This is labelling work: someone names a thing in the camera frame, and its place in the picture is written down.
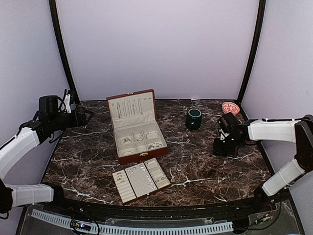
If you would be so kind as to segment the red wooden jewelry box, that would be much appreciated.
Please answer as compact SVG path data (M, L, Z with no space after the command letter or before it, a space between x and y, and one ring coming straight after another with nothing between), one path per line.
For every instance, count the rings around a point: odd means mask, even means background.
M155 91L153 89L107 97L108 109L117 149L118 161L125 165L167 155L166 140L157 123ZM145 134L156 130L159 137L147 140ZM131 137L133 142L121 145L124 137ZM163 147L148 150L154 142ZM122 156L125 151L132 151L129 156Z

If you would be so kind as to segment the red jewelry tray insert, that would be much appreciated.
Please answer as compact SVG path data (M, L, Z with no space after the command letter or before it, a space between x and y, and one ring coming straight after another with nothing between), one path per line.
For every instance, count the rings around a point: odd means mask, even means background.
M171 185L155 158L117 171L112 176L124 205Z

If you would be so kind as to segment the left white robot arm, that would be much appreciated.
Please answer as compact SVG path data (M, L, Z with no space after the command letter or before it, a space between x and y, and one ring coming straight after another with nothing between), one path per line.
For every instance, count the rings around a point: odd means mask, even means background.
M86 126L94 113L79 107L67 111L37 111L34 118L21 124L19 131L0 147L0 212L9 214L14 207L47 202L58 213L66 213L69 203L61 186L46 184L9 185L3 182L10 169L28 152L36 148L56 131Z

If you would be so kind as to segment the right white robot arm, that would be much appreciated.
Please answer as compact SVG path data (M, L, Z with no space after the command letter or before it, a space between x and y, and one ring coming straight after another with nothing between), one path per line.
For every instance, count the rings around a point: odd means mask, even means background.
M216 156L238 155L239 147L250 141L261 142L270 162L274 157L285 165L258 186L250 200L250 209L261 212L271 197L313 170L313 117L305 115L290 119L249 119L241 122L232 113L224 114L217 120L219 137L214 139L213 153Z

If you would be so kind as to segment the red white patterned bowl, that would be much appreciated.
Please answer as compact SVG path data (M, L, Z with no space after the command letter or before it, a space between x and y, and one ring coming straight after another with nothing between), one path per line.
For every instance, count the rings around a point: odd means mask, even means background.
M227 101L222 104L222 111L224 114L232 113L236 116L240 112L240 107L233 102Z

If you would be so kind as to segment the dark green mug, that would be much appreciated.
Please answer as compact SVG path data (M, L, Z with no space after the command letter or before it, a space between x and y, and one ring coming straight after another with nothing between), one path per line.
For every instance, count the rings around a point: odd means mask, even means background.
M198 109L190 109L187 112L185 126L190 131L198 130L201 126L202 113Z

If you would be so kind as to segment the silver bangle with pearls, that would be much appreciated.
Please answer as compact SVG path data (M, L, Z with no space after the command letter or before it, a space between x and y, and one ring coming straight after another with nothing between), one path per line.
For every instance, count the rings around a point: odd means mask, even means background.
M129 155L132 155L133 152L132 151L125 151L122 153L122 156L129 156Z

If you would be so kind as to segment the silver bangle with charm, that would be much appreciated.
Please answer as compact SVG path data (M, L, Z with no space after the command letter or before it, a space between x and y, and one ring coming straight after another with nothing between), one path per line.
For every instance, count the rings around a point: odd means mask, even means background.
M159 132L156 130L149 131L145 134L147 140L155 139L159 137Z

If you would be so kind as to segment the pile of silver bangles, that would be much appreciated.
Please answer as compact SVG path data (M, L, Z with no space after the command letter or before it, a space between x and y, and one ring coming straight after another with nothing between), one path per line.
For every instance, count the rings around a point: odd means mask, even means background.
M156 149L156 148L160 148L163 147L163 144L159 143L159 142L154 142L148 145L148 150L152 150L152 149Z

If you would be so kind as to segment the left black frame post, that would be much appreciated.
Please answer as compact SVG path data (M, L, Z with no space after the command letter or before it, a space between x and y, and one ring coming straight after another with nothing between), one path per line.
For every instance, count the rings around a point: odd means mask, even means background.
M62 61L63 69L66 75L67 83L69 85L69 88L76 93L76 95L74 96L74 102L76 105L78 105L80 103L80 99L77 94L77 90L74 84L73 76L72 76L69 62L67 59L67 53L66 53L64 42L63 42L61 26L60 26L59 17L58 17L57 2L56 0L49 0L48 2L49 2L49 8L50 8L50 14L52 18L55 38L56 38L56 42L57 42L57 46L59 50L59 55Z

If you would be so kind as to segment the black frame post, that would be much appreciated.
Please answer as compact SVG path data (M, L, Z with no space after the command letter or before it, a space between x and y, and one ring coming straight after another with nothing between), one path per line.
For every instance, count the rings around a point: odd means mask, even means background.
M69 85L69 88L76 93L76 95L74 96L74 102L76 105L78 105L80 103L80 99L77 94L77 90L74 84L73 76L72 76L69 62L67 59L67 53L66 53L64 42L63 42L61 26L60 26L59 17L58 17L57 2L56 0L49 0L48 2L49 2L49 8L50 8L50 14L52 18L55 38L56 38L56 42L57 42L57 46L59 50L59 55L62 61L63 69L66 75L67 83Z
M265 8L266 8L266 0L259 0L256 24L255 24L252 43L251 43L250 53L249 53L249 57L248 57L247 65L246 65L246 70L243 76L242 84L241 84L239 94L236 100L239 106L241 106L241 103L244 99L248 82L251 76L252 68L254 65L254 61L255 61L258 45L259 45L259 40L261 36L261 31L262 31Z

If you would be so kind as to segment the right black frame post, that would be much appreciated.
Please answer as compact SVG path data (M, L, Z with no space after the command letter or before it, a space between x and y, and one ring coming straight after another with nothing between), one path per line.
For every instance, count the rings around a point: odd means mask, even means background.
M265 8L266 8L266 0L259 0L256 24L255 24L252 43L251 43L250 53L249 53L249 57L248 57L247 65L246 65L246 70L243 76L242 84L241 84L239 94L236 100L239 106L241 106L241 103L244 99L248 82L251 76L252 68L254 65L254 61L255 61L258 45L259 45L259 40L261 36L261 31L262 31Z

